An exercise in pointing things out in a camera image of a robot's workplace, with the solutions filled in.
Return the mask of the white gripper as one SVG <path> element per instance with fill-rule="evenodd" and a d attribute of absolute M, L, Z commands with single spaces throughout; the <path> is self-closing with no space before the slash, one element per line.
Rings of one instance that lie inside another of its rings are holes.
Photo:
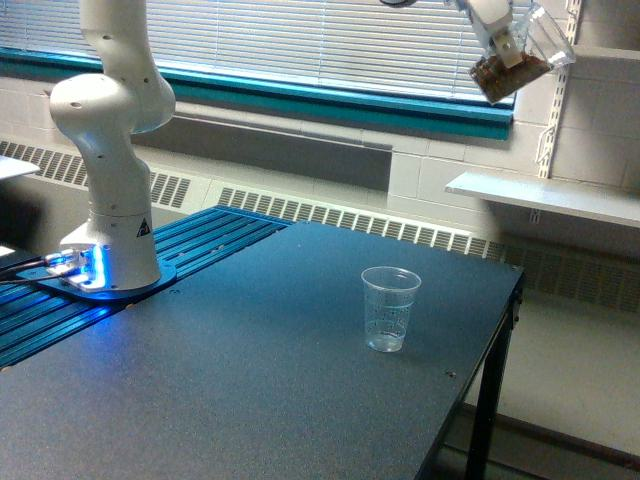
<path fill-rule="evenodd" d="M 483 48 L 493 43 L 506 68 L 522 62 L 521 50 L 509 33 L 513 21 L 512 2 L 508 0 L 459 0 L 458 10 L 468 17 Z"/>

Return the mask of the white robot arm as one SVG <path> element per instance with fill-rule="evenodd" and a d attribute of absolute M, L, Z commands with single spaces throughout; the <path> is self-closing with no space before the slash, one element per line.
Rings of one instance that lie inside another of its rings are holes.
<path fill-rule="evenodd" d="M 89 216 L 60 242 L 73 260 L 47 270 L 84 294 L 127 297 L 164 278 L 152 232 L 150 170 L 131 137 L 168 123 L 176 99 L 151 53 L 145 2 L 83 1 L 80 27 L 103 70 L 57 83 L 50 114 L 83 159 Z"/>

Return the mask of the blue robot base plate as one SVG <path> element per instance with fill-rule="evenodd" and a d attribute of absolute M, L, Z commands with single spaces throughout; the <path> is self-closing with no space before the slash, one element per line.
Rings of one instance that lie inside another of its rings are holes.
<path fill-rule="evenodd" d="M 71 271 L 69 265 L 34 267 L 19 272 L 17 277 L 19 280 L 29 280 L 45 290 L 61 293 L 74 299 L 98 303 L 126 303 L 145 299 L 177 281 L 177 270 L 173 265 L 160 262 L 159 269 L 160 278 L 156 282 L 145 287 L 128 290 L 107 288 L 101 283 L 92 282 L 83 268 L 71 276 L 57 276 L 54 279 L 49 279 L 49 276 L 57 273 L 69 273 Z"/>

